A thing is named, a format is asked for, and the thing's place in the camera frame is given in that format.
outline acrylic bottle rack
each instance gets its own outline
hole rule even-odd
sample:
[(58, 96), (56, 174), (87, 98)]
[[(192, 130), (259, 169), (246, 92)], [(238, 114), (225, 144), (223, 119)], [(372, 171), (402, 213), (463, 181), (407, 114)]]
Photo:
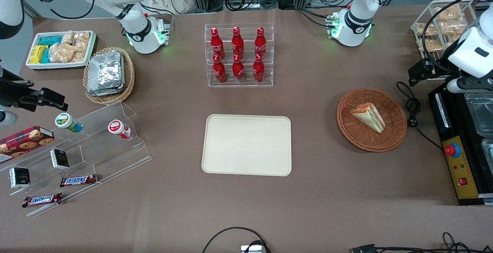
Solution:
[[(241, 63), (245, 67), (245, 81), (236, 83), (233, 76), (233, 48), (231, 39), (233, 38), (233, 28), (239, 27), (241, 36), (245, 43), (245, 56)], [(264, 28), (264, 36), (267, 41), (266, 53), (263, 58), (265, 71), (264, 81), (256, 83), (253, 79), (253, 63), (255, 62), (255, 38), (257, 37), (257, 28)], [(226, 57), (222, 60), (226, 69), (228, 80), (220, 83), (213, 70), (213, 50), (211, 48), (211, 28), (217, 28), (219, 36), (224, 44)], [(207, 80), (210, 87), (255, 87), (255, 86), (273, 86), (274, 84), (274, 24), (273, 23), (236, 23), (236, 24), (206, 24), (204, 32)]]

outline wicker basket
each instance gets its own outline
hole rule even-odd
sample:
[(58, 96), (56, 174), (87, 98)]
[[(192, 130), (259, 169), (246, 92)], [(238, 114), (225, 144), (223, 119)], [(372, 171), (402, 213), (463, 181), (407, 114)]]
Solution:
[[(125, 84), (127, 87), (122, 93), (118, 94), (110, 94), (110, 95), (105, 95), (105, 96), (92, 96), (88, 92), (86, 92), (86, 97), (88, 97), (92, 102), (98, 103), (98, 104), (113, 104), (116, 101), (123, 101), (127, 99), (127, 97), (130, 95), (132, 92), (132, 89), (134, 88), (134, 83), (135, 83), (135, 70), (134, 70), (134, 64), (132, 63), (132, 60), (130, 59), (129, 55), (125, 50), (121, 48), (115, 48), (115, 47), (110, 47), (110, 48), (104, 48), (100, 51), (97, 51), (94, 55), (101, 55), (108, 53), (109, 51), (118, 51), (123, 55), (123, 64), (124, 64), (124, 69), (125, 69)], [(84, 68), (84, 78), (82, 79), (82, 83), (84, 85), (84, 88), (87, 89), (87, 74), (89, 70), (89, 63), (86, 64), (86, 67)]]
[[(380, 134), (350, 114), (358, 105), (371, 102), (385, 122)], [(399, 104), (387, 93), (375, 88), (358, 88), (342, 98), (337, 107), (337, 123), (352, 144), (370, 152), (385, 152), (396, 148), (407, 131), (407, 121)]]

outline coca-cola bottle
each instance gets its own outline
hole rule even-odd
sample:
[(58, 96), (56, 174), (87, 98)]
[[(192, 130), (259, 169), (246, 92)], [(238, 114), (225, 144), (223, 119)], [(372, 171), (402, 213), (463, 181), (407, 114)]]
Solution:
[(231, 39), (231, 44), (233, 45), (233, 55), (238, 55), (240, 60), (243, 60), (243, 50), (245, 46), (243, 45), (243, 37), (240, 35), (240, 28), (233, 28), (233, 38)]
[(233, 56), (233, 75), (235, 76), (236, 83), (243, 83), (245, 81), (245, 71), (239, 55)]
[(211, 47), (213, 48), (214, 54), (218, 55), (220, 60), (224, 60), (226, 54), (224, 53), (224, 46), (222, 45), (221, 37), (217, 33), (217, 28), (211, 28), (211, 35)]
[(218, 55), (213, 56), (213, 69), (214, 69), (214, 75), (216, 76), (217, 81), (220, 83), (224, 83), (228, 80), (228, 77), (226, 75), (226, 71), (224, 69), (224, 64), (222, 64), (220, 57)]
[(255, 39), (255, 55), (260, 54), (260, 56), (264, 57), (266, 44), (264, 28), (260, 27), (257, 29), (257, 38)]
[(262, 56), (260, 54), (255, 55), (255, 62), (253, 63), (253, 79), (255, 83), (261, 83), (264, 81), (264, 62), (262, 62)]

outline blue snack package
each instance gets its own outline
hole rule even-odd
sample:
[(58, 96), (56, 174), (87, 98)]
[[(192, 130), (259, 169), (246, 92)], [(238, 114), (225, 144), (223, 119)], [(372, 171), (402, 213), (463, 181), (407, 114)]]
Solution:
[(42, 64), (49, 64), (50, 63), (50, 50), (46, 49), (44, 50), (43, 53), (43, 58), (41, 59)]
[(42, 37), (39, 41), (39, 44), (52, 46), (57, 42), (62, 42), (62, 37)]

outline cookie box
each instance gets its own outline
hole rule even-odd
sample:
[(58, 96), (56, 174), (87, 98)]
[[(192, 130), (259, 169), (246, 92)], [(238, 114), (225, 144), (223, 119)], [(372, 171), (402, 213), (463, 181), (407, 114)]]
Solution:
[(0, 139), (0, 163), (17, 158), (54, 140), (53, 132), (39, 126), (32, 126), (17, 134)]

